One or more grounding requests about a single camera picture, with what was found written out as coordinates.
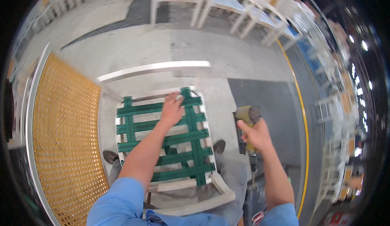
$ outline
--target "green woven seat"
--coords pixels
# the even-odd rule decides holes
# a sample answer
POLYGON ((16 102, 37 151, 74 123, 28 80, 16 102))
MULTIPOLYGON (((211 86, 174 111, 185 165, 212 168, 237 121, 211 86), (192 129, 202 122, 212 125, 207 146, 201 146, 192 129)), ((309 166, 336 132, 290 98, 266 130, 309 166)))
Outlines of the green woven seat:
MULTIPOLYGON (((193 107, 202 104, 200 97, 191 97, 189 88, 182 88, 181 94, 184 97, 183 106, 186 115, 176 124, 188 125, 188 133, 166 136, 163 141, 162 148, 165 155, 161 156, 157 161, 156 166, 170 165, 181 163, 182 169, 164 172, 155 172, 153 174, 152 182, 172 180, 178 178, 190 177, 196 179, 197 186, 206 184, 205 173, 215 170, 213 163, 205 164, 206 157, 212 155, 211 147, 202 148, 200 139, 209 136, 207 129, 198 130, 197 122, 206 121, 204 113, 195 113, 193 107), (172 145, 191 142, 192 151, 178 153, 176 148, 172 145), (188 161, 193 160, 194 166, 190 167, 188 161)), ((160 112, 163 103, 145 104, 139 106, 132 106, 131 97, 124 97, 124 107, 117 109, 117 117, 124 117, 124 124, 117 125, 117 135, 126 135, 127 142, 118 143, 119 152, 130 152, 138 145, 140 141, 136 141, 135 132, 152 130, 157 124, 156 121, 133 122, 134 115, 141 115, 153 112, 160 112)))

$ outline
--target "forearm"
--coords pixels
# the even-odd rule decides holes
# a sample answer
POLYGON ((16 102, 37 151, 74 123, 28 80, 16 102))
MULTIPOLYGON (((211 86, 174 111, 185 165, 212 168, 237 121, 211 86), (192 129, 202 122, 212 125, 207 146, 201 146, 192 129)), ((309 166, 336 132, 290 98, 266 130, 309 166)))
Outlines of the forearm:
POLYGON ((264 147, 261 151, 264 163, 266 179, 266 201, 267 209, 285 204, 294 204, 294 191, 291 183, 283 169, 273 145, 264 147))
POLYGON ((158 122, 154 129, 129 153, 118 178, 134 178, 142 184, 144 191, 147 191, 164 137, 169 129, 170 126, 161 121, 158 122))

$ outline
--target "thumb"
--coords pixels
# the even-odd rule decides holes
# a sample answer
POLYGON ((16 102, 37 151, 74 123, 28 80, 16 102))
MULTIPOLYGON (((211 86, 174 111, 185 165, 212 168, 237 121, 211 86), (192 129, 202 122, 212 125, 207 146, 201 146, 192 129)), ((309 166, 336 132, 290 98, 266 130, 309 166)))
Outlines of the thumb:
POLYGON ((248 126, 243 120, 237 121, 237 126, 245 133, 250 133, 253 129, 252 127, 248 126))

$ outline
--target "chair seat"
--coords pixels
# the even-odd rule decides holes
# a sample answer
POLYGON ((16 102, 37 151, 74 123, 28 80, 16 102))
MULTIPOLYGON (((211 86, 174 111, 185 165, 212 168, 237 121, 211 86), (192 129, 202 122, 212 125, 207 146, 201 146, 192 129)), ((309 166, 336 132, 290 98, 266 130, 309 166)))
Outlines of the chair seat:
POLYGON ((277 24, 279 24, 281 21, 279 19, 274 19, 275 22, 266 14, 264 11, 262 11, 259 8, 252 8, 250 10, 250 13, 253 17, 256 18, 256 21, 266 27, 276 28, 277 24))
POLYGON ((289 27, 286 28, 286 30, 284 31, 283 35, 285 35, 286 37, 288 37, 290 39, 296 39, 296 38, 300 38, 301 37, 301 35, 299 33, 294 34, 289 27))
MULTIPOLYGON (((159 157, 156 165, 162 166, 181 163, 182 168, 154 172, 152 182, 190 177, 196 178, 197 185, 200 186, 206 184, 205 173, 215 170, 214 164, 204 163, 205 158, 213 155, 211 147, 202 147, 200 142, 200 140, 209 137, 209 132, 207 129, 197 129, 197 122, 206 121, 206 116, 204 113, 195 113, 193 110, 193 107, 202 104, 200 97, 191 97, 189 88, 182 88, 181 93, 184 97, 182 105, 185 108, 186 115, 183 116, 182 120, 176 126, 187 125, 189 132, 166 136, 162 145, 165 155, 159 157), (192 151, 178 153, 179 151, 174 145, 181 144, 183 147, 188 142, 191 143, 192 151), (188 164, 189 160, 193 160, 193 167, 188 164)), ((117 125, 117 135, 125 135, 127 141, 117 144, 118 152, 132 151, 140 142, 136 140, 135 133, 152 130, 158 122, 158 120, 133 122, 133 116, 160 112, 162 107, 162 102, 132 106, 131 97, 124 97, 124 107, 117 109, 117 118, 124 117, 125 122, 124 124, 117 125)))
POLYGON ((224 5, 237 11, 244 11, 244 7, 237 0, 212 0, 212 3, 224 5))

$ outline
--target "gray pants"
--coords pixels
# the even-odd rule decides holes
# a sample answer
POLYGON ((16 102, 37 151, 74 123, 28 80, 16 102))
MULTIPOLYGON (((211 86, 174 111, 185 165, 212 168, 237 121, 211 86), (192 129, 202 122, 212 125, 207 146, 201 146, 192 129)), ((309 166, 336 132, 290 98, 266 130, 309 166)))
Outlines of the gray pants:
MULTIPOLYGON (((218 173, 221 175, 226 185, 232 191, 234 191, 234 193, 236 194, 236 199, 232 202, 229 202, 214 209, 210 209, 206 212, 223 216, 227 219, 230 225, 236 226, 241 216, 243 215, 246 183, 248 181, 246 171, 247 165, 240 161, 231 161, 229 159, 226 159, 226 157, 221 154, 215 154, 215 161, 217 164, 218 173)), ((108 182, 111 185, 118 178, 121 169, 122 166, 120 165, 120 160, 117 159, 114 162, 110 175, 108 177, 108 182)), ((200 198, 203 196, 206 197, 204 199, 207 199, 207 197, 209 197, 210 195, 207 195, 207 193, 202 193, 202 195, 200 195, 200 198)))

